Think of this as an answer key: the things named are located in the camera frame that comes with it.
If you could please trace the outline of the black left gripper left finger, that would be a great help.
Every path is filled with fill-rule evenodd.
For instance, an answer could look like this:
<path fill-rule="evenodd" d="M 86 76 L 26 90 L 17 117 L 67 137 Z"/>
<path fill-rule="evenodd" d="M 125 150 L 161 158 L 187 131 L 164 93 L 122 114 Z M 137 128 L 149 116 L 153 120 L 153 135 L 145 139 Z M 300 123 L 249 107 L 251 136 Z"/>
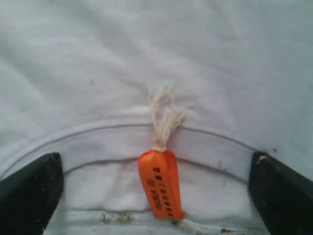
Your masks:
<path fill-rule="evenodd" d="M 63 193 L 59 153 L 48 153 L 0 182 L 0 233 L 42 235 Z"/>

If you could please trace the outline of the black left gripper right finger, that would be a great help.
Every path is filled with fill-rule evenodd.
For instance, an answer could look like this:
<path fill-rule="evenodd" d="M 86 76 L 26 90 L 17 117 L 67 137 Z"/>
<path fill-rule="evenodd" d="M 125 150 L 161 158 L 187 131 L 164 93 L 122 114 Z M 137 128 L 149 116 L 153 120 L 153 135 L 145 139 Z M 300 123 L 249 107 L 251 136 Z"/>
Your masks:
<path fill-rule="evenodd" d="M 271 235 L 313 233 L 313 182 L 265 152 L 252 155 L 252 202 Z"/>

